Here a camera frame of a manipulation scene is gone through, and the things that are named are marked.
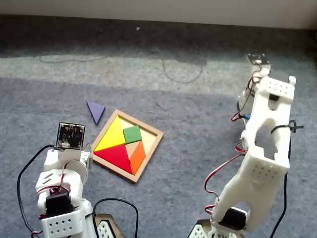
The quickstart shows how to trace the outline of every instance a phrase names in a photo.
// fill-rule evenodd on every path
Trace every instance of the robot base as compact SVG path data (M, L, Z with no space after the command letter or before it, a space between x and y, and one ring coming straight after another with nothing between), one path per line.
M226 231L219 232L215 227L211 227L210 220L198 220L190 231L187 238L243 238L243 235L235 235Z

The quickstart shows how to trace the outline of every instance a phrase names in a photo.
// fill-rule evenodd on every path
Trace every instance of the gray carpet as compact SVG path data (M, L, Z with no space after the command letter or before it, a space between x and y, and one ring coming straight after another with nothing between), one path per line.
M129 31L135 25L147 31L135 36L135 30ZM230 64L243 62L244 54L250 51L270 53L273 68L298 78L291 119L305 125L304 130L292 134L288 210L275 237L316 237L317 74L312 32L46 17L0 18L0 29L0 56L8 60L71 51L133 60L162 57L200 65L207 70L210 59ZM23 64L15 61L13 67L16 71L12 70L12 74L18 74ZM161 81L168 77L152 74L140 78L154 78L156 90L146 83L143 87L129 88L124 87L125 81L122 86L98 84L89 76L86 83L72 83L50 81L43 75L42 79L31 80L28 78L31 76L19 78L6 75L4 70L0 72L0 237L29 237L17 204L17 175L40 147L55 142L58 122L85 124L85 142L91 142L115 109L164 131L164 138L137 184L94 164L83 196L93 204L105 197L133 202L140 212L140 238L187 237L198 219L208 218L203 207L214 200L204 192L205 177L236 154L233 148L243 125L231 123L230 116L235 112L237 92L247 81L247 69L248 65L220 68L221 72L208 75L212 81L201 84L201 91L195 88L201 82L191 82L195 91L185 88L184 82L169 82L171 84L166 84L170 90L160 90L166 86ZM40 74L36 68L26 72ZM219 82L225 76L233 79ZM210 88L209 93L204 92L204 86ZM106 105L106 113L98 126L94 125L85 100ZM41 227L34 186L44 158L43 154L26 171L21 190L25 212L38 229ZM211 180L212 188L220 193L240 163L241 160L237 160L217 174ZM264 224L247 237L269 237L282 209L281 188ZM126 237L133 237L133 210L109 202L100 206L99 212L113 214Z

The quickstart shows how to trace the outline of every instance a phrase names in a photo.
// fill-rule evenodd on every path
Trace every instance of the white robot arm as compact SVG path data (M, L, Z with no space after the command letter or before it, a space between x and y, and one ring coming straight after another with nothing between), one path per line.
M43 172L36 184L39 219L45 238L115 237L109 222L101 221L97 227L91 203L82 198L83 184L92 163L91 146L82 151L84 132L84 125L61 122L56 146L47 152ZM31 237L39 233L33 231Z
M254 231L270 211L281 181L290 168L289 117L296 78L290 76L288 83L270 78L269 68L262 68L261 64L254 71L239 97L241 109L236 114L245 120L241 144L246 154L237 174L215 201L209 238L243 237L245 232ZM266 158L264 149L255 144L256 134L262 126L271 131L277 148L274 158ZM248 212L233 207L241 202L250 206Z

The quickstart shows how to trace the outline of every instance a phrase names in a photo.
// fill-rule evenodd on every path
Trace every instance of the hole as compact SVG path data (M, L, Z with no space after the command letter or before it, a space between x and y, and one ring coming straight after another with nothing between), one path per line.
M53 173L49 174L49 175L46 175L44 178L47 179L48 177L52 176Z
M51 181L51 178L49 178L48 180L44 181L42 184L47 183L48 181Z
M258 130L255 141L257 142L257 146L264 149L264 156L266 158L274 158L274 154L277 152L277 148L271 135L271 130L268 128L268 126L264 125ZM261 163L259 166L261 170L263 167L263 173L264 169L269 167L269 165L266 163Z

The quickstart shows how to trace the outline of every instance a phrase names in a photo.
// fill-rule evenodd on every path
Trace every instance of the yellow triangle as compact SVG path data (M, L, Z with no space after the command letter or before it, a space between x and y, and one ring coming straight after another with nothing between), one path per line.
M113 120L109 129L106 131L105 135L100 140L99 144L96 146L95 151L103 150L112 146L122 144L125 144L125 139L120 119L117 116Z

